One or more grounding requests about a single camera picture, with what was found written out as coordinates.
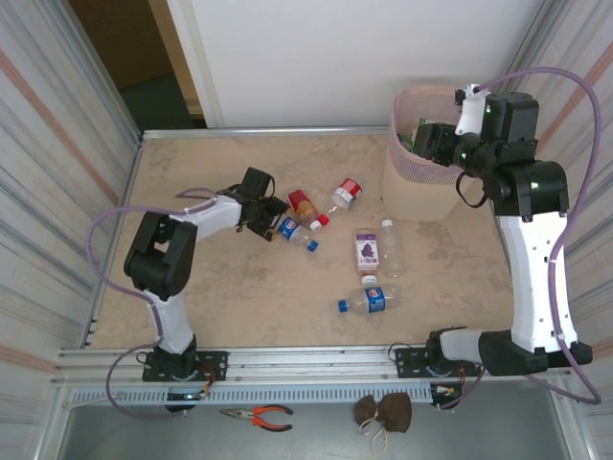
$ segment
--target bottle label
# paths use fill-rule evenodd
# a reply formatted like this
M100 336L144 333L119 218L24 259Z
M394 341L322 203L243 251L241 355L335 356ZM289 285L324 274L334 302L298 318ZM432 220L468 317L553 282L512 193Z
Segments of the bottle label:
M345 179L334 193L347 201L347 204L351 206L362 195L362 188L353 179Z
M289 240L299 226L300 224L293 218L285 218L279 225L279 233Z
M379 254L376 248L376 235L374 233L362 233L355 235L355 250L358 268L371 267L376 269L379 264Z
M302 221L311 214L317 215L317 208L313 202L308 199L308 196L301 189L298 189L287 196L287 201L298 216L298 220Z
M364 289L364 292L366 292L366 297L368 298L368 313L385 311L385 295L383 295L383 289L380 287L372 287L370 289Z

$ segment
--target robotic arm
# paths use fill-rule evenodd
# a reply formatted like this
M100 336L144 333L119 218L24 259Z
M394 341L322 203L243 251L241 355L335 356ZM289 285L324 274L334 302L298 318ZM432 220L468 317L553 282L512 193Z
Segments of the robotic arm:
M196 340L188 323L183 289L190 279L197 242L223 229L244 226L267 241L288 206L274 196L265 196L274 178L249 168L240 184L180 216L146 213L127 253L124 272L133 285L152 301L158 329L163 331L154 359L160 369L177 380L195 372Z
M483 364L494 376L567 367L547 288L547 266L554 262L548 260L551 247L566 228L566 175L558 163L534 159L538 102L532 96L475 90L473 84L456 92L456 104L463 107L457 126L418 128L415 153L443 166L458 166L483 181L484 198L493 203L511 263L513 323L507 331L431 333L426 342L430 366L443 373L455 366L450 361L466 360ZM562 252L555 263L560 338L577 362L586 364L592 349L578 341L570 317Z

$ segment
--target plastic bottle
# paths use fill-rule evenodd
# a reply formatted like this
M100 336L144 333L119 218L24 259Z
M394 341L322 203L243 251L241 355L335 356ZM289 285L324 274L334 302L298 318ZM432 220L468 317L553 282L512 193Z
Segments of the plastic bottle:
M319 217L319 220L326 225L332 216L338 214L338 211L349 209L360 195L362 195L360 185L353 179L345 179L331 195L329 204L325 208L327 211Z
M324 219L325 223L318 220L319 212L317 208L302 189L297 189L288 194L287 202L296 213L298 221L313 232L329 222L327 218Z
M383 273L396 278L406 271L404 265L404 252L400 244L400 238L394 228L394 223L386 218L381 222L379 257L383 267Z
M401 303L400 288L396 285L366 286L354 290L346 299L339 300L338 310L341 313L351 311L370 314L395 309Z
M300 223L290 217L280 219L277 232L285 237L286 240L295 246L304 247L309 252L314 252L319 243L312 240L308 231Z

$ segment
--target plastic basket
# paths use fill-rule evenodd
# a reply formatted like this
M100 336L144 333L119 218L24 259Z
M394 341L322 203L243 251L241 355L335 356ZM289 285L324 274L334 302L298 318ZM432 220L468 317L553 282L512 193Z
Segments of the plastic basket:
M438 221L458 203L455 182L459 168L440 166L418 157L397 138L411 136L421 118L455 125L460 118L451 86L412 86L394 99L388 152L383 169L383 204L400 220ZM462 191L470 186L466 178Z
M453 185L461 172L424 160L404 147L397 135L411 136L420 118L437 123L458 123L460 113L454 104L451 86L412 86L394 98L388 139L392 164L400 177L420 184Z

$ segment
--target black mounting bracket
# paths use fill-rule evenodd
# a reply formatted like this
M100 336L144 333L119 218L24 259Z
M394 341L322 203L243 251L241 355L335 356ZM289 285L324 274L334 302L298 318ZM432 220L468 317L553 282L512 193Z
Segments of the black mounting bracket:
M449 361L432 368L426 348L396 348L396 369L399 379L432 379L459 377L463 367L467 377L477 377L481 368L469 361Z
M198 351L195 339L181 355L159 347L144 355L143 381L210 381L209 366L215 371L215 381L226 380L228 352Z

